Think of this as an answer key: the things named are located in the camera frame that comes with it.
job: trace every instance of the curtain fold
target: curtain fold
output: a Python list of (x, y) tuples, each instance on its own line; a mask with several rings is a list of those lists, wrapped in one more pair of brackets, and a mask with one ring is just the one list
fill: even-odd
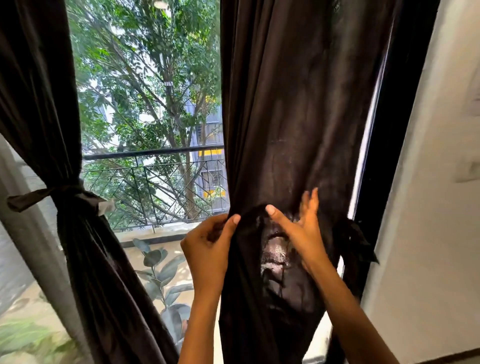
[(376, 260), (347, 212), (397, 2), (221, 1), (230, 214), (242, 215), (222, 292), (225, 363), (300, 363), (325, 312), (265, 204), (295, 219), (303, 191), (318, 187), (331, 261)]
[(60, 243), (95, 362), (176, 363), (157, 310), (97, 215), (101, 199), (79, 179), (80, 120), (63, 0), (2, 3), (0, 133), (47, 186), (11, 199), (11, 207), (20, 211), (47, 195), (57, 207)]

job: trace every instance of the forearm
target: forearm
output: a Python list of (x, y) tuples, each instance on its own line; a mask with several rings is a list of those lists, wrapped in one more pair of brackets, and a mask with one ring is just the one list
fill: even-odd
[(179, 364), (213, 363), (213, 335), (219, 299), (220, 295), (194, 298)]
[(326, 256), (312, 267), (312, 275), (348, 362), (398, 364)]

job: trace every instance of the fingernail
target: fingernail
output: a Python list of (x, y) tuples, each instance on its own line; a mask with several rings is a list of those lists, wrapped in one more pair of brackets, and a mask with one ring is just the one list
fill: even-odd
[(275, 213), (275, 207), (272, 205), (265, 206), (265, 210), (268, 212), (269, 215), (273, 215)]

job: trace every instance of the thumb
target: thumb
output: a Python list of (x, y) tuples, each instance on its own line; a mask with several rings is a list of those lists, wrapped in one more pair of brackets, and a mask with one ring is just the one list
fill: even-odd
[(237, 228), (239, 221), (240, 221), (240, 215), (231, 216), (225, 223), (225, 226), (223, 227), (223, 230), (222, 230), (222, 234), (220, 235), (220, 238), (218, 238), (218, 240), (222, 240), (230, 244), (230, 240), (232, 239), (233, 233), (235, 232), (235, 229)]
[(270, 218), (275, 221), (282, 229), (290, 236), (295, 231), (295, 224), (291, 222), (282, 212), (273, 205), (267, 205), (265, 207)]

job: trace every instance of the foliage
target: foliage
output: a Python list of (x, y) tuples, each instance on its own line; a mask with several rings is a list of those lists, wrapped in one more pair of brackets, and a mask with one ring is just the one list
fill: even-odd
[[(220, 104), (218, 0), (171, 0), (168, 9), (157, 9), (153, 0), (67, 0), (67, 9), (85, 153), (187, 147), (199, 128), (205, 143), (206, 117)], [(157, 185), (142, 173), (134, 181), (128, 169), (116, 170), (113, 180), (125, 181), (110, 183), (124, 196), (117, 207), (129, 211), (134, 225), (148, 224), (145, 204), (169, 211), (162, 197), (142, 201), (153, 189), (154, 196), (162, 191), (178, 200), (182, 213), (170, 215), (199, 218), (191, 162), (190, 153), (155, 156), (156, 166), (179, 171), (151, 168)], [(88, 169), (138, 164), (148, 163), (105, 159)], [(112, 173), (89, 173), (86, 179), (107, 185)]]
[(0, 325), (0, 357), (19, 353), (33, 355), (39, 364), (77, 363), (81, 355), (67, 335), (52, 332), (30, 319)]
[(160, 271), (157, 271), (156, 267), (168, 255), (167, 250), (164, 248), (151, 250), (150, 246), (140, 239), (134, 239), (133, 244), (142, 251), (144, 266), (149, 267), (149, 269), (137, 270), (136, 273), (141, 279), (147, 281), (144, 287), (152, 301), (162, 301), (165, 308), (160, 316), (180, 352), (190, 317), (190, 307), (186, 304), (175, 303), (175, 301), (180, 293), (193, 290), (193, 285), (181, 284), (171, 287), (167, 291), (165, 291), (165, 286), (175, 277), (179, 264), (185, 261), (185, 256), (183, 254), (177, 255), (167, 262)]

